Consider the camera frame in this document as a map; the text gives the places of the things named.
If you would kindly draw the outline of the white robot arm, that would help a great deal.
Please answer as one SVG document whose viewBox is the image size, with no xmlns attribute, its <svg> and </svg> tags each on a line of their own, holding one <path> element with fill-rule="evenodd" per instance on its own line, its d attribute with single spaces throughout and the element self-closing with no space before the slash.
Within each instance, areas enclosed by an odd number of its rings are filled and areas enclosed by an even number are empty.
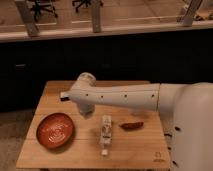
<svg viewBox="0 0 213 171">
<path fill-rule="evenodd" d="M 81 115 L 96 105 L 149 109 L 173 116 L 172 171 L 213 171 L 213 83 L 98 87 L 87 72 L 69 90 Z"/>
</svg>

